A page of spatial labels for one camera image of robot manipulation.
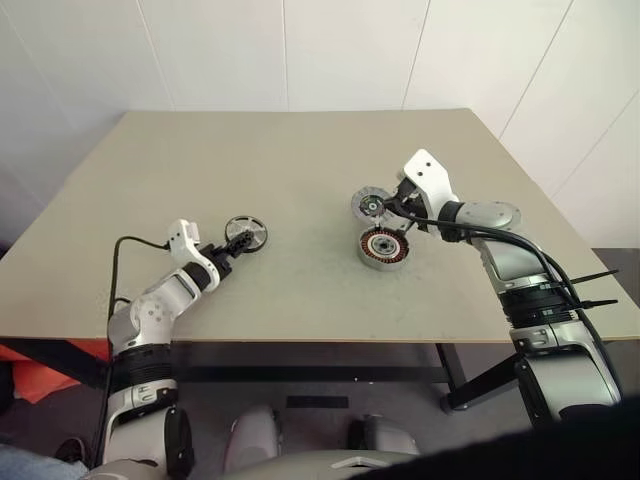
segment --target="table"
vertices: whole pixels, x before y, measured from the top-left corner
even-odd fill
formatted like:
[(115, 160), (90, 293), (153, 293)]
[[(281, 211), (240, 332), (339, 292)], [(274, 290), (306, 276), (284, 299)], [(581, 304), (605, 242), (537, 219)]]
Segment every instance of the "table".
[[(571, 276), (605, 270), (470, 110), (131, 112), (0, 263), (1, 334), (41, 339), (38, 351), (42, 339), (58, 351), (68, 347), (60, 339), (103, 338), (118, 237), (162, 243), (169, 224), (186, 218), (204, 242), (221, 243), (227, 220), (248, 214), (266, 223), (268, 244), (234, 262), (213, 296), (179, 319), (176, 340), (425, 342), (445, 350), (509, 342), (473, 248), (411, 231), (400, 271), (377, 273), (356, 255), (364, 226), (351, 213), (352, 194), (366, 185), (391, 190), (418, 148), (448, 169), (462, 200), (517, 205), (533, 239)], [(118, 293), (133, 297), (173, 267), (166, 254), (127, 246)], [(605, 340), (640, 337), (638, 309), (613, 278), (578, 290), (620, 300), (589, 313)]]

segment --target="person's foot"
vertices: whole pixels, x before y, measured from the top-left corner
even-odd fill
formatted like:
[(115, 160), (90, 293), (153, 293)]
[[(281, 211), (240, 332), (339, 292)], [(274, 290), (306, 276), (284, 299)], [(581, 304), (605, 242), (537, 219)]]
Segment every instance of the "person's foot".
[(87, 449), (81, 438), (71, 437), (62, 442), (54, 457), (66, 463), (82, 462), (86, 465)]

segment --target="gray floor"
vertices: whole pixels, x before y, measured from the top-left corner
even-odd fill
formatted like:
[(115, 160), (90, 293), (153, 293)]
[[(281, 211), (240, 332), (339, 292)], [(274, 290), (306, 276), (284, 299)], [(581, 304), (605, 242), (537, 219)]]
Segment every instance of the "gray floor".
[[(611, 267), (622, 263), (637, 267), (637, 251), (598, 252)], [(638, 273), (619, 281), (638, 301)], [(638, 342), (615, 342), (607, 347), (627, 393), (640, 392)], [(502, 360), (513, 351), (510, 345), (459, 345), (467, 377)], [(271, 365), (437, 365), (432, 346), (394, 344), (225, 344), (200, 345), (182, 351), (180, 362)], [(417, 383), (185, 383), (181, 406), (194, 430), (197, 466), (190, 478), (215, 478), (220, 472), (227, 432), (244, 409), (268, 403), (281, 412), (285, 452), (341, 448), (352, 418), (379, 413), (396, 420), (412, 433), (425, 453), (458, 447), (508, 432), (529, 428), (517, 390), (511, 390), (467, 412), (447, 416), (438, 407), (446, 387)], [(287, 409), (289, 395), (345, 395), (348, 409)], [(0, 439), (38, 453), (51, 455), (69, 435), (91, 438), (99, 394), (87, 387), (57, 392), (37, 405), (17, 401), (0, 417)]]

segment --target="black table leg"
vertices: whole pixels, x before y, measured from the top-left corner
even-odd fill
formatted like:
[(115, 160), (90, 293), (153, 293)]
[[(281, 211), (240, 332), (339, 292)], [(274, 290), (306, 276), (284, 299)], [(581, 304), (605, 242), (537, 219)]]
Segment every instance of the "black table leg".
[(447, 373), (449, 391), (453, 392), (467, 381), (454, 343), (436, 343), (440, 363)]
[(66, 340), (0, 338), (0, 344), (85, 385), (104, 388), (107, 363)]
[(473, 380), (455, 386), (442, 398), (441, 407), (445, 411), (465, 410), (471, 403), (479, 403), (515, 386), (515, 363), (520, 354), (509, 358), (481, 373)]

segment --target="table frame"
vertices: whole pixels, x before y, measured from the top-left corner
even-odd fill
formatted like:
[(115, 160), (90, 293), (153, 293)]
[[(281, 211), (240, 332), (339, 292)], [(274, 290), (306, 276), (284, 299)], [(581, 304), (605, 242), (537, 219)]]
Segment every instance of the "table frame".
[[(0, 338), (0, 344), (80, 383), (102, 389), (107, 362), (66, 340)], [(188, 366), (175, 367), (178, 382), (423, 382), (446, 383), (446, 412), (466, 410), (515, 386), (517, 354), (467, 381), (453, 343), (436, 343), (440, 367), (419, 366)]]

